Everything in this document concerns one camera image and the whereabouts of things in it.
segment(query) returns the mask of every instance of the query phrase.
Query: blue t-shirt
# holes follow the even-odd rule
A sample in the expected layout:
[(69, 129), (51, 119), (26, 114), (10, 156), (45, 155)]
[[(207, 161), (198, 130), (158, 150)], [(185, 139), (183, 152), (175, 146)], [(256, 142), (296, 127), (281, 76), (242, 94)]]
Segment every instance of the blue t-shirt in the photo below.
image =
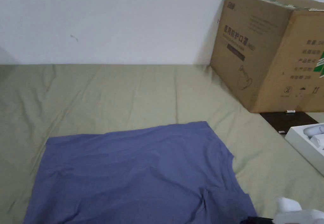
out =
[(239, 224), (232, 159), (205, 121), (49, 138), (24, 223)]

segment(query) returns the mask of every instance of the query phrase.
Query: black object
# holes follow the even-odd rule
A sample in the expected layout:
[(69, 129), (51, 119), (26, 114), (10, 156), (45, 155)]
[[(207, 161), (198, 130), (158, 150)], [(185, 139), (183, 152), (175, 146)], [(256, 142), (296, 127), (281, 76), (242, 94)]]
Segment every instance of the black object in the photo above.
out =
[(318, 124), (305, 112), (296, 113), (260, 113), (267, 122), (280, 134), (287, 134), (293, 126)]
[(273, 224), (273, 219), (257, 216), (249, 216), (246, 220), (241, 221), (240, 224)]

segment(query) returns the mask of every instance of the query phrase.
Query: wrinkle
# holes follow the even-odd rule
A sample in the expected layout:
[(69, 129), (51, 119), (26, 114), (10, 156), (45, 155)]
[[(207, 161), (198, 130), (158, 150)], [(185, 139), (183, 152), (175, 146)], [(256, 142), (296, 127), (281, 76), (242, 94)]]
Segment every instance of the wrinkle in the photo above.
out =
[(132, 106), (131, 106), (131, 111), (130, 111), (130, 113), (128, 115), (128, 119), (127, 119), (127, 122), (126, 122), (126, 129), (128, 128), (129, 120), (131, 119), (131, 115), (132, 115), (132, 112), (133, 112), (133, 109), (134, 109), (135, 98), (136, 98), (136, 95), (138, 93), (139, 87), (140, 87), (140, 85), (143, 82), (144, 74), (146, 72), (146, 69), (147, 69), (147, 66), (144, 67), (144, 70), (143, 70), (143, 73), (142, 73), (142, 75), (140, 77), (139, 83), (137, 84), (136, 89), (135, 89), (135, 91), (133, 93), (133, 96), (132, 96)]
[(179, 115), (178, 115), (178, 87), (177, 87), (177, 74), (178, 74), (178, 67), (175, 66), (174, 68), (174, 76), (173, 76), (173, 83), (174, 83), (174, 92), (175, 92), (175, 111), (176, 111), (176, 124), (179, 123)]

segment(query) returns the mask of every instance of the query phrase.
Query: white box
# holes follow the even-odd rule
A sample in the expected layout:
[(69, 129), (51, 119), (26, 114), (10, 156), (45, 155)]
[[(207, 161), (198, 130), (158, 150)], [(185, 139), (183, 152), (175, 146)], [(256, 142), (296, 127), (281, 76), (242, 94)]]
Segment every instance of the white box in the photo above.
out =
[(316, 168), (322, 175), (324, 175), (324, 150), (317, 148), (303, 133), (303, 130), (316, 125), (302, 125), (291, 127), (286, 134), (285, 139), (303, 156), (308, 160), (314, 168)]

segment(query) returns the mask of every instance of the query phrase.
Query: wall mark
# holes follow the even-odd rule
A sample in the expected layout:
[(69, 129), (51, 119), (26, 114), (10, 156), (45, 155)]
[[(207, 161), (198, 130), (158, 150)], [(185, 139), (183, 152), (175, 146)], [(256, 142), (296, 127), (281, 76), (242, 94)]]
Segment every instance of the wall mark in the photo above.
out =
[(79, 42), (79, 39), (75, 36), (73, 36), (72, 34), (70, 35), (70, 37), (74, 38), (77, 42)]

